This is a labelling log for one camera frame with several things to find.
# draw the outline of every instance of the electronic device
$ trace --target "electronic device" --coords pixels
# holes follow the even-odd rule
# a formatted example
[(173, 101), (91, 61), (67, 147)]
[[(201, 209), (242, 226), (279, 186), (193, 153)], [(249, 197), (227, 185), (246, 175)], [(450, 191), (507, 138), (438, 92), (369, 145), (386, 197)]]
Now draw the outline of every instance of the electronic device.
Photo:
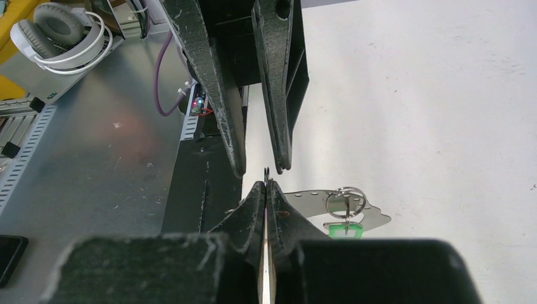
[(0, 236), (0, 288), (7, 285), (28, 245), (22, 236)]
[[(11, 40), (24, 56), (52, 73), (70, 75), (89, 70), (112, 47), (112, 33), (103, 18), (84, 8), (43, 3), (35, 8), (34, 20), (24, 19), (14, 24)], [(103, 49), (105, 30), (109, 40)]]

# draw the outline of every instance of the headphone ear cushion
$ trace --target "headphone ear cushion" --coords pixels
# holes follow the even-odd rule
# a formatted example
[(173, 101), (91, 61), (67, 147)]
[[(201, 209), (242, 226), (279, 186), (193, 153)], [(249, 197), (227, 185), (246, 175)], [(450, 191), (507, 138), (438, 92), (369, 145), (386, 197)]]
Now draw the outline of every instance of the headphone ear cushion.
[(44, 59), (56, 57), (60, 52), (54, 44), (28, 19), (20, 20), (18, 26), (26, 36), (26, 39), (35, 50)]
[(43, 34), (62, 46), (74, 46), (84, 37), (80, 20), (60, 5), (39, 5), (34, 11), (34, 22)]

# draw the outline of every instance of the key ring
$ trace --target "key ring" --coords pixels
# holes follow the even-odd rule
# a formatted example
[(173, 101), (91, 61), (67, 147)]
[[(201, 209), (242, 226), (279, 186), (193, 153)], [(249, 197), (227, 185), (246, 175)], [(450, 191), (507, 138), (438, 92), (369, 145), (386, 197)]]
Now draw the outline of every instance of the key ring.
[[(350, 212), (350, 206), (348, 204), (348, 201), (346, 202), (346, 206), (347, 206), (347, 212), (345, 215), (339, 215), (337, 213), (334, 213), (332, 211), (330, 211), (330, 208), (328, 208), (328, 202), (330, 202), (330, 199), (333, 197), (333, 198), (338, 198), (340, 196), (343, 196), (345, 197), (345, 195), (350, 192), (356, 192), (358, 193), (361, 197), (362, 197), (362, 204), (359, 205), (358, 209), (356, 209), (354, 212)], [(336, 189), (336, 192), (335, 193), (330, 193), (328, 195), (328, 197), (326, 198), (326, 201), (325, 201), (325, 207), (326, 207), (326, 211), (328, 212), (328, 214), (332, 215), (333, 217), (337, 218), (337, 219), (345, 219), (345, 222), (348, 222), (351, 218), (357, 216), (358, 214), (360, 214), (360, 212), (362, 212), (362, 210), (365, 208), (367, 204), (367, 197), (365, 196), (365, 193), (363, 193), (362, 190), (356, 188), (356, 187), (341, 187), (341, 188), (338, 188)]]

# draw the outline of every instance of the yellow object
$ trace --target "yellow object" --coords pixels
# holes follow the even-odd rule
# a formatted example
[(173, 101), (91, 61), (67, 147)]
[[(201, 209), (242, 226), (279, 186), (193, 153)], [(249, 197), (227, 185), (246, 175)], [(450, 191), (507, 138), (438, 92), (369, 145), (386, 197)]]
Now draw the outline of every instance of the yellow object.
[[(18, 49), (9, 38), (11, 27), (22, 19), (34, 19), (35, 7), (48, 0), (10, 0), (4, 16), (0, 18), (0, 65), (12, 57)], [(0, 75), (0, 101), (21, 98), (25, 91)]]

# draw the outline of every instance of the white surface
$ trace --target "white surface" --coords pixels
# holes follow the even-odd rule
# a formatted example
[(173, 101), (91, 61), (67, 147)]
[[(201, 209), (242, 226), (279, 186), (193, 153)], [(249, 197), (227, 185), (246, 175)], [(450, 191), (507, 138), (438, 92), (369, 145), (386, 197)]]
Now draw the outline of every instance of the white surface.
[[(285, 191), (356, 186), (365, 238), (439, 238), (484, 303), (537, 301), (537, 2), (361, 0), (303, 12), (310, 87)], [(244, 192), (274, 167), (250, 92)]]

